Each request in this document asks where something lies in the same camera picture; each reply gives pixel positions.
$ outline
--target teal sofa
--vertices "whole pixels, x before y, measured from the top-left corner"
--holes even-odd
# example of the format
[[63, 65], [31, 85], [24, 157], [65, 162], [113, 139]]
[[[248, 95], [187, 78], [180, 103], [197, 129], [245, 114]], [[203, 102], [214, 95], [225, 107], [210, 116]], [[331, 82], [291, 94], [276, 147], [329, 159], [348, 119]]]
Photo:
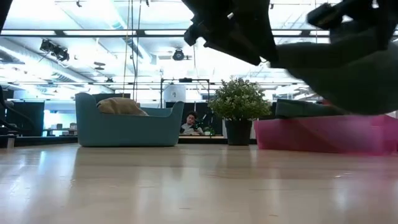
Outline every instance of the teal sofa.
[[93, 96], [76, 94], [78, 141], [83, 147], [174, 146], [178, 143], [183, 102], [173, 108], [141, 108], [149, 116], [104, 114]]

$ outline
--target man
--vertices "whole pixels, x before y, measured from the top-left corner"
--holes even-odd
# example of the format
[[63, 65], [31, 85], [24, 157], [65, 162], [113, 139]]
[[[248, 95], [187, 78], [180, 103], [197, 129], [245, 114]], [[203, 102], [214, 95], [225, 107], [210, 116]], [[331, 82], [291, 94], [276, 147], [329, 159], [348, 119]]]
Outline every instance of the man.
[[195, 121], [196, 121], [197, 117], [198, 117], [198, 115], [194, 111], [191, 111], [188, 113], [186, 123], [181, 125], [181, 130], [180, 130], [181, 135], [202, 135], [203, 134], [202, 128], [200, 128], [200, 127], [197, 128], [195, 126]]

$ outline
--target pink container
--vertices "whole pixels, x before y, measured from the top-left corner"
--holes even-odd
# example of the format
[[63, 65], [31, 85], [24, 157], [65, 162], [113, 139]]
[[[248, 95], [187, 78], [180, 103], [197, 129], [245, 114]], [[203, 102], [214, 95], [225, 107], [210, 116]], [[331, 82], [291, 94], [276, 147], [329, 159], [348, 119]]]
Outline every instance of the pink container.
[[259, 149], [384, 155], [398, 150], [398, 119], [324, 116], [255, 121]]

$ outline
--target beige pillow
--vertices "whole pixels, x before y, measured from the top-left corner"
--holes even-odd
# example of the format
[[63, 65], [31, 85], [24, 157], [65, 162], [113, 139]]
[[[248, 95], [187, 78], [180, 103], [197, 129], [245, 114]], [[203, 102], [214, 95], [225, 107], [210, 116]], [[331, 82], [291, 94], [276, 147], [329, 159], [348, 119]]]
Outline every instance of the beige pillow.
[[102, 113], [107, 114], [128, 114], [138, 116], [148, 116], [140, 109], [140, 104], [129, 98], [114, 97], [101, 100], [97, 103], [97, 108]]

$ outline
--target wooden floor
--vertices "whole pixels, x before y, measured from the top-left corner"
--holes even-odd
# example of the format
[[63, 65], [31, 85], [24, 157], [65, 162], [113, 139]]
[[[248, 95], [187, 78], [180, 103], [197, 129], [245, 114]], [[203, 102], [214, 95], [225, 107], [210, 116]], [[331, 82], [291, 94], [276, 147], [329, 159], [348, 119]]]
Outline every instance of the wooden floor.
[[1, 224], [396, 224], [398, 157], [253, 147], [0, 154]]

